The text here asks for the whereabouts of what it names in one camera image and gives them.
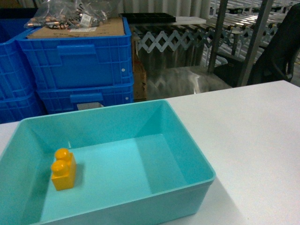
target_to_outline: plastic bag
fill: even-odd
[[[47,0],[25,24],[50,29],[97,27],[107,21],[120,0]]]
[[[107,21],[120,0],[75,0],[82,27],[97,27]]]

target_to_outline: metal part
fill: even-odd
[[[254,59],[255,59],[259,44],[261,42],[263,32],[265,30],[264,28],[266,26],[266,22],[268,20],[269,13],[272,8],[273,1],[274,0],[263,0],[262,1],[262,6],[261,6],[260,12],[258,14],[256,25],[253,30],[250,45],[249,45],[249,48],[247,51],[246,59],[245,59],[244,65],[242,67],[242,71],[241,71],[240,78],[238,81],[238,85],[237,85],[238,87],[247,85],[247,82],[248,82],[248,79],[249,79],[249,76],[251,73],[251,69],[252,69],[252,66],[254,63]]]
[[[228,0],[221,0],[220,2],[220,8],[219,13],[217,15],[217,24],[216,24],[216,30],[212,42],[212,48],[210,53],[210,63],[208,66],[208,72],[213,73],[215,64],[216,64],[216,58],[217,58],[217,52],[219,48],[219,41],[222,35],[222,27],[223,22],[225,19],[225,13],[226,13],[226,7],[227,7]]]

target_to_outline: table surface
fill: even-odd
[[[164,225],[300,224],[299,97],[279,81],[169,98],[217,177],[195,215]],[[0,153],[17,124],[0,125]]]

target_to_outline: white curtain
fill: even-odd
[[[33,0],[18,0],[25,8],[33,8]],[[42,0],[36,0],[37,6]],[[173,16],[207,18],[210,0],[121,0],[113,16],[118,13],[168,13]]]

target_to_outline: yellow lego duplo brick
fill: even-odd
[[[74,187],[76,178],[76,161],[68,149],[59,149],[55,153],[56,161],[52,164],[51,180],[57,191]]]

